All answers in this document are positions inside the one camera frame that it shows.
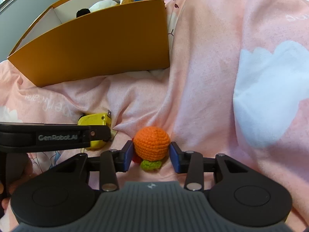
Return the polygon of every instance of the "black circular pad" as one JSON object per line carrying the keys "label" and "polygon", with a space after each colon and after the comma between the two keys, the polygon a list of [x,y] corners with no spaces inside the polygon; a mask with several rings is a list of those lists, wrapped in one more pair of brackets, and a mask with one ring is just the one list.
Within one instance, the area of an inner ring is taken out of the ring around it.
{"label": "black circular pad", "polygon": [[37,176],[16,189],[11,206],[19,223],[56,227],[83,217],[93,207],[95,194],[86,183],[62,173],[52,176]]}
{"label": "black circular pad", "polygon": [[259,207],[268,203],[270,194],[262,187],[244,186],[234,193],[235,199],[248,207]]}
{"label": "black circular pad", "polygon": [[56,207],[67,198],[68,191],[59,186],[41,187],[35,190],[32,196],[33,201],[42,207]]}
{"label": "black circular pad", "polygon": [[230,173],[209,191],[209,203],[222,217],[248,227],[286,219],[292,198],[280,184],[259,173]]}

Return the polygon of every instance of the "orange cardboard box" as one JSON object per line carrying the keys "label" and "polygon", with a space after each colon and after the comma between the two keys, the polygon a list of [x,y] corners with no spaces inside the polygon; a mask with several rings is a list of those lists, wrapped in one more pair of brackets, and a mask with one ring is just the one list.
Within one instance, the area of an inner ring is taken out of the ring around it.
{"label": "orange cardboard box", "polygon": [[76,18],[78,10],[98,1],[51,5],[16,44],[9,61],[38,87],[169,67],[164,0],[122,4]]}

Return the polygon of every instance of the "human hand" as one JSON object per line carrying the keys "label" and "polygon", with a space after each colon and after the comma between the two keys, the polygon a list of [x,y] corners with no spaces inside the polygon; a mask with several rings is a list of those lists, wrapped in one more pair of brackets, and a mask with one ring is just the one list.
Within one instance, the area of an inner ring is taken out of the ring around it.
{"label": "human hand", "polygon": [[[30,158],[28,159],[28,162],[24,168],[23,174],[21,176],[21,178],[15,182],[13,182],[10,186],[9,186],[9,193],[10,195],[12,195],[15,191],[15,189],[22,185],[23,183],[25,183],[26,181],[32,179],[33,177],[36,176],[36,174],[33,174],[33,168],[32,168],[32,162],[30,160]],[[0,193],[2,193],[4,190],[4,186],[0,183]],[[4,213],[6,213],[8,206],[9,206],[9,202],[10,202],[10,198],[5,198],[2,200],[1,205],[2,208],[4,209]]]}

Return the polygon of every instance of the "pink bedsheet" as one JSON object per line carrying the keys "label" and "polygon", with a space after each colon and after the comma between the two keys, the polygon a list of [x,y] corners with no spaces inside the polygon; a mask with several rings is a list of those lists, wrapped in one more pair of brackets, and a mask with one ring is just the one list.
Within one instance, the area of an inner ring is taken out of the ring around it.
{"label": "pink bedsheet", "polygon": [[[182,150],[226,153],[283,184],[294,209],[287,223],[309,223],[309,0],[166,0],[171,67],[36,88],[0,64],[0,121],[77,123],[110,109],[120,149],[146,125],[164,128]],[[80,150],[31,154],[39,173]],[[97,156],[100,151],[87,152]],[[168,161],[134,181],[183,183]],[[91,183],[98,185],[97,175]],[[205,187],[213,184],[205,176]],[[0,229],[15,226],[1,219]]]}

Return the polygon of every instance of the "wall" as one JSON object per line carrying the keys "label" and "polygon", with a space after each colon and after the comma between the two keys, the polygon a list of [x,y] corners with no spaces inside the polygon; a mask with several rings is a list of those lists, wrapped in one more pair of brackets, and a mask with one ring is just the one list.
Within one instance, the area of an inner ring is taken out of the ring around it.
{"label": "wall", "polygon": [[7,59],[32,22],[56,1],[12,0],[0,9],[0,62]]}

